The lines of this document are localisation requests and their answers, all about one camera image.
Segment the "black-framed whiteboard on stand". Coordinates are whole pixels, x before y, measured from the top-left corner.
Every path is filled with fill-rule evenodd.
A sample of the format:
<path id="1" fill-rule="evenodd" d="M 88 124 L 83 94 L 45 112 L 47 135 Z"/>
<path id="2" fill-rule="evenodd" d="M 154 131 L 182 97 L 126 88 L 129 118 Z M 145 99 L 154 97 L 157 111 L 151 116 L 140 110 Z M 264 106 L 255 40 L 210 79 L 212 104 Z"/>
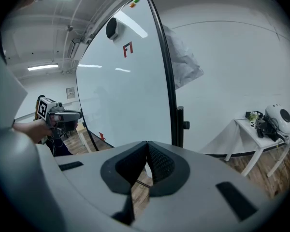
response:
<path id="1" fill-rule="evenodd" d="M 76 69 L 87 130 L 118 147 L 135 141 L 183 146 L 183 108 L 176 104 L 164 29 L 153 0 L 133 0 L 98 30 Z M 112 18 L 125 24 L 116 40 L 106 36 Z"/>

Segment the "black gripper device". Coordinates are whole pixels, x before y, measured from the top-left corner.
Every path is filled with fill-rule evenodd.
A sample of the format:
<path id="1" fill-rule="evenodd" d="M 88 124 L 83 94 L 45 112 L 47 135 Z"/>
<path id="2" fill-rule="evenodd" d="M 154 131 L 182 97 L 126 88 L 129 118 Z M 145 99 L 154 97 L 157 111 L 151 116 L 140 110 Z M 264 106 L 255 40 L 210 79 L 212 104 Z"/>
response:
<path id="1" fill-rule="evenodd" d="M 274 142 L 278 140 L 277 130 L 275 126 L 270 122 L 270 119 L 268 117 L 258 117 L 254 121 L 254 127 L 259 138 L 264 138 L 265 136 L 267 136 Z"/>

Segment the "person's left forearm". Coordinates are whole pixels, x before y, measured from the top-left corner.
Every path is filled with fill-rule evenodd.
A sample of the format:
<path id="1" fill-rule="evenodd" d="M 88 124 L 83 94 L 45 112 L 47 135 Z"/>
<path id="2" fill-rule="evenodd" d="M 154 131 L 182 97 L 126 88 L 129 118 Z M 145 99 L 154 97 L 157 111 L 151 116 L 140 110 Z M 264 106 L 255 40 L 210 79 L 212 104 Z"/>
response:
<path id="1" fill-rule="evenodd" d="M 13 129 L 26 134 L 35 144 L 46 136 L 52 136 L 52 131 L 43 119 L 28 123 L 14 123 Z"/>

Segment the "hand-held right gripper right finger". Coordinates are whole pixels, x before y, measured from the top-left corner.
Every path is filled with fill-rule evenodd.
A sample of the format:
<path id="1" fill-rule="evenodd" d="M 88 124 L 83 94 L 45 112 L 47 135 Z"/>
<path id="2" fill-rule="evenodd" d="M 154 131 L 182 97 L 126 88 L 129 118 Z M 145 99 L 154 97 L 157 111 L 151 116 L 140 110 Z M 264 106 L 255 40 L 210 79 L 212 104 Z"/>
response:
<path id="1" fill-rule="evenodd" d="M 149 198 L 134 223 L 136 230 L 254 232 L 280 205 L 280 197 L 269 199 L 261 188 L 214 157 L 159 142 L 153 145 L 182 157 L 190 174 L 176 193 Z"/>

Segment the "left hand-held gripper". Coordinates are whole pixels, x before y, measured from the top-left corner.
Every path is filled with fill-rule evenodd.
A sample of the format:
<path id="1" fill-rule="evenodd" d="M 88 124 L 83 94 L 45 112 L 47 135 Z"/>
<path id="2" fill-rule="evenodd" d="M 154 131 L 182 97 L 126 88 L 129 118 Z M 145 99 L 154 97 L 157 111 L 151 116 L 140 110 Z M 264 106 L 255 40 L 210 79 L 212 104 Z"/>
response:
<path id="1" fill-rule="evenodd" d="M 50 115 L 55 114 L 61 117 L 58 127 L 51 129 L 52 139 L 58 139 L 61 137 L 63 129 L 59 127 L 61 123 L 65 131 L 73 131 L 77 128 L 78 121 L 82 118 L 82 113 L 77 111 L 67 111 L 60 115 L 64 111 L 64 107 L 61 102 L 54 101 L 50 98 L 41 98 L 38 106 L 38 115 L 46 122 L 51 129 Z"/>

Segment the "person's left hand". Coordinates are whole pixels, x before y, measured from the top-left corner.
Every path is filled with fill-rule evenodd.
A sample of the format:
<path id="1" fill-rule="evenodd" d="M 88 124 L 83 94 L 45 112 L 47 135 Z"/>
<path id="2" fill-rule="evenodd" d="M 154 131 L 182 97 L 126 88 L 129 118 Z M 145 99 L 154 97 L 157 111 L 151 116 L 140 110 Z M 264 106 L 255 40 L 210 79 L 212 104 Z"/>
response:
<path id="1" fill-rule="evenodd" d="M 51 129 L 57 128 L 60 120 L 61 120 L 61 117 L 59 115 L 51 114 L 50 115 Z"/>

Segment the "white plastic bag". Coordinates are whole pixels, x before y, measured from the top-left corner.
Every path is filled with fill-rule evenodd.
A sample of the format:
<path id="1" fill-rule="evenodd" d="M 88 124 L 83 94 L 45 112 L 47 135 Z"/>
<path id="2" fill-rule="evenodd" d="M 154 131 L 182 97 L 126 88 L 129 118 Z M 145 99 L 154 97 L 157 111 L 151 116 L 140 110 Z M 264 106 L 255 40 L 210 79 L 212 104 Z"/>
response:
<path id="1" fill-rule="evenodd" d="M 163 29 L 172 63 L 174 86 L 179 89 L 201 77 L 204 72 L 182 39 L 169 27 L 163 25 Z"/>

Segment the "ceiling tube light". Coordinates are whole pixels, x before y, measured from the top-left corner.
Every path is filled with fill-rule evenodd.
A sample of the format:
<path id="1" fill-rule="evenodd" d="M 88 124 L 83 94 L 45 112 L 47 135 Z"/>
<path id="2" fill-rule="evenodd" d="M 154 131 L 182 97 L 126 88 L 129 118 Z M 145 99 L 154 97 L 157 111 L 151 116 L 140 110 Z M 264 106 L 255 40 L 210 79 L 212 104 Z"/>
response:
<path id="1" fill-rule="evenodd" d="M 28 67 L 28 71 L 37 71 L 37 70 L 53 69 L 53 68 L 58 68 L 58 64 L 48 64 L 48 65 Z"/>

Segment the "black whiteboard eraser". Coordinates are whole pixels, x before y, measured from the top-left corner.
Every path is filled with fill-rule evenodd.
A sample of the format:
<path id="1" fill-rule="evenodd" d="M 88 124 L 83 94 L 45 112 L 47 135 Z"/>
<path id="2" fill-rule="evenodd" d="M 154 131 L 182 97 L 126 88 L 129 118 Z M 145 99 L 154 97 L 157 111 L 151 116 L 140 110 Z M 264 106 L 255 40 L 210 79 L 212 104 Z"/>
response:
<path id="1" fill-rule="evenodd" d="M 106 36 L 109 40 L 119 39 L 125 30 L 125 24 L 120 20 L 112 17 L 106 24 Z"/>

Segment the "white rounded device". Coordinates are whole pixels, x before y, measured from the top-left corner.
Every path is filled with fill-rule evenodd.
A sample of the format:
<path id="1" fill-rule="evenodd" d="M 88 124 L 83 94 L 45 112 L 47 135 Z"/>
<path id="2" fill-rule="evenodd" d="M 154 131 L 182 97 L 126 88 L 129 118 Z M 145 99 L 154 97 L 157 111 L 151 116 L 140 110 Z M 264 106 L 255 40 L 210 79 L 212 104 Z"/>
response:
<path id="1" fill-rule="evenodd" d="M 285 136 L 290 134 L 290 114 L 281 105 L 268 105 L 265 109 L 265 115 L 281 134 Z"/>

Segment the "wooden table white legs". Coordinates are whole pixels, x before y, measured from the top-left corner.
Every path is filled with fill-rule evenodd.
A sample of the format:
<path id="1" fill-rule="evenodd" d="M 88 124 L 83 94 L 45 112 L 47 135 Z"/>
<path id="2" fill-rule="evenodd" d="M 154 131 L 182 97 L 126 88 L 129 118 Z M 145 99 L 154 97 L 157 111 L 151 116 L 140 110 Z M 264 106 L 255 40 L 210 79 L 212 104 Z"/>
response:
<path id="1" fill-rule="evenodd" d="M 77 127 L 76 127 L 77 134 L 80 138 L 81 143 L 86 147 L 87 151 L 90 153 L 92 151 L 91 151 L 90 147 L 88 146 L 86 139 L 84 137 L 85 129 L 86 128 L 83 126 L 83 124 L 79 122 Z"/>

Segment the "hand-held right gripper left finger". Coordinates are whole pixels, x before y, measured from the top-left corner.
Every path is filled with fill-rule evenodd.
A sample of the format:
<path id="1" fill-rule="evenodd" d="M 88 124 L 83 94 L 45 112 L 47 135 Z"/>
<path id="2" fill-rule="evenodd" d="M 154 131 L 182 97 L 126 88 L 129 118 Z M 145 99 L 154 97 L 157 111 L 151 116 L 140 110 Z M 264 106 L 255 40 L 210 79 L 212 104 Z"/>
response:
<path id="1" fill-rule="evenodd" d="M 135 217 L 132 187 L 147 159 L 147 142 L 57 158 L 64 182 L 60 207 L 68 229 L 146 229 Z"/>

